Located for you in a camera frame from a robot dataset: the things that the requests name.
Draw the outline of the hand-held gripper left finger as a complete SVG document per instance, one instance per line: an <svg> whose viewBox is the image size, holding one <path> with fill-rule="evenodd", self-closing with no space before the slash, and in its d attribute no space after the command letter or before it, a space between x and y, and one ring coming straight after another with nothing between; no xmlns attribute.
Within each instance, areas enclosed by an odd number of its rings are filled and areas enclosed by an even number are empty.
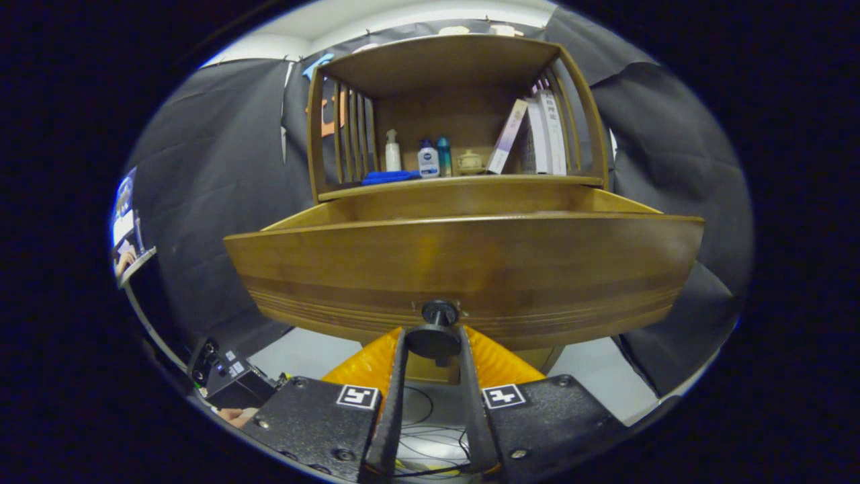
<svg viewBox="0 0 860 484"><path fill-rule="evenodd" d="M242 433L289 465L344 482L395 475L408 350L396 328L322 379L293 376Z"/></svg>

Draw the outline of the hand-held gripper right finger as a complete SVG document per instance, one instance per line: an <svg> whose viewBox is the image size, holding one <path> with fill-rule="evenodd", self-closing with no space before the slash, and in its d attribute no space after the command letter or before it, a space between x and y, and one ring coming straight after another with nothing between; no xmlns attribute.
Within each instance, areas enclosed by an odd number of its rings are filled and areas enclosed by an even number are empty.
<svg viewBox="0 0 860 484"><path fill-rule="evenodd" d="M559 475L628 438L628 427L569 374L544 376L465 325L460 338L471 472Z"/></svg>

